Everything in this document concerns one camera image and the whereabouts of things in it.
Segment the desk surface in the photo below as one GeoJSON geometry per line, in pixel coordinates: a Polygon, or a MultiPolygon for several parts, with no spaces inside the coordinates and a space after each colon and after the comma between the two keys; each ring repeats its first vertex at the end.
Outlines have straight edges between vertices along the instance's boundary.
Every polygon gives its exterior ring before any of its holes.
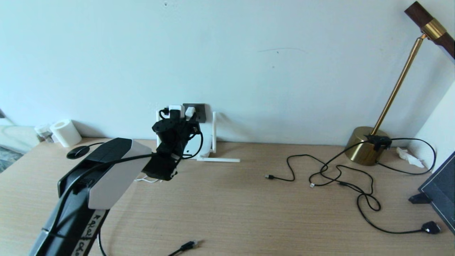
{"type": "MultiPolygon", "coordinates": [[[[85,138],[81,144],[106,141],[85,138]]],[[[138,140],[155,149],[155,141],[138,140]]],[[[265,174],[290,177],[286,157],[312,154],[328,160],[343,147],[220,143],[218,157],[240,163],[182,161],[169,182],[134,182],[110,211],[102,242],[108,255],[167,255],[192,239],[204,242],[184,255],[453,255],[454,237],[429,205],[407,199],[429,175],[408,176],[382,167],[364,167],[341,156],[334,163],[369,172],[383,209],[363,209],[377,225],[415,230],[434,220],[439,235],[390,235],[361,217],[357,194],[337,184],[310,188],[308,176],[320,164],[292,159],[296,181],[268,180],[265,174]]],[[[25,255],[57,203],[57,181],[81,159],[66,159],[70,149],[41,143],[0,174],[0,248],[2,255],[25,255]]],[[[385,163],[421,171],[387,152],[385,163]]],[[[345,171],[342,179],[368,188],[364,175],[345,171]]],[[[100,255],[95,244],[91,255],[100,255]]]]}

